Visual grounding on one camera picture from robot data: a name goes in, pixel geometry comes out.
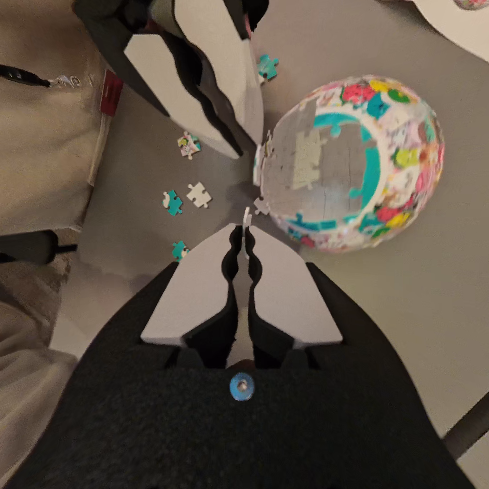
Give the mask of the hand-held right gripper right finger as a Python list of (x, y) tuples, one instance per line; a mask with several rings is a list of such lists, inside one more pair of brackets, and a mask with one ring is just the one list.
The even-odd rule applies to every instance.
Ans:
[(244, 236), (255, 365), (280, 368), (291, 351), (341, 343), (343, 336), (300, 255), (257, 226), (248, 227)]

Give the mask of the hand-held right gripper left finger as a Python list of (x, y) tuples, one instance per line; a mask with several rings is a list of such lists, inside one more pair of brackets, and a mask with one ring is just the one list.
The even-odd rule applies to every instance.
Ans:
[(241, 225), (228, 224), (180, 260), (141, 333), (150, 345), (195, 350), (207, 368), (224, 369), (236, 340)]

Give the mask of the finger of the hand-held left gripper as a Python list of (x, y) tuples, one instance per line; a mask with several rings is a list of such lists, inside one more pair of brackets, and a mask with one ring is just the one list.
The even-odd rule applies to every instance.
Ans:
[(262, 143), (264, 107), (255, 54), (252, 21), (258, 1), (174, 1), (173, 16), (184, 40), (202, 64), (199, 91), (211, 102), (218, 121), (239, 147)]
[(227, 127), (220, 124), (211, 101), (160, 34), (134, 34), (124, 53), (172, 121), (222, 155), (242, 155), (229, 141), (231, 137), (222, 134), (221, 129)]

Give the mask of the colourful puzzle piece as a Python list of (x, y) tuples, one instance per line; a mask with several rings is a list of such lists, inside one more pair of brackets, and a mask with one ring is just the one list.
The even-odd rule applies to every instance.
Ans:
[(202, 150), (199, 138), (187, 131), (177, 140), (177, 144), (181, 155), (189, 160), (193, 160), (193, 155)]
[(252, 221), (252, 212), (250, 211), (250, 207), (246, 207), (243, 220), (242, 220), (242, 252), (247, 260), (249, 260), (249, 255), (246, 249), (246, 230), (249, 228)]

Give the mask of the colourful puzzle ball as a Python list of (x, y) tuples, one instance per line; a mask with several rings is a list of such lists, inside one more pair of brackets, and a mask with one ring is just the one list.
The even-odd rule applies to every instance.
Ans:
[(444, 147), (435, 112), (400, 81), (364, 75), (322, 85), (258, 146), (254, 213), (321, 252), (374, 248), (424, 209)]

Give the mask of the paper sheet with ball pictures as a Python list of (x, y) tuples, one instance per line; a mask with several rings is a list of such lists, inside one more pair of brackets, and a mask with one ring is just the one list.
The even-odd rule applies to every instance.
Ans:
[(444, 38), (488, 63), (488, 1), (381, 1), (413, 4)]

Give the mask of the red badge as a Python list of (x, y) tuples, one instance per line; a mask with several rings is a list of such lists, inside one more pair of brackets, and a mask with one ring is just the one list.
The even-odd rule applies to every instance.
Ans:
[(100, 112), (114, 117), (117, 110), (124, 82), (113, 71), (105, 69), (101, 91)]

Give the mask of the person's beige sweatshirt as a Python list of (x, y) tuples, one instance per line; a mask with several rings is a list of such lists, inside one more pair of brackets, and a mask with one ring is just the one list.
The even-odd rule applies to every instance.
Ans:
[(79, 229), (110, 125), (107, 64), (72, 1), (1, 1), (1, 64), (54, 84), (1, 79), (1, 235)]

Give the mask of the person's beige trousers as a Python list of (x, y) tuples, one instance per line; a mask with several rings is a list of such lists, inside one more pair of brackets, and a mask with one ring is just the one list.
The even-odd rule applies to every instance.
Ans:
[(38, 442), (77, 360), (49, 347), (70, 258), (1, 265), (1, 488)]

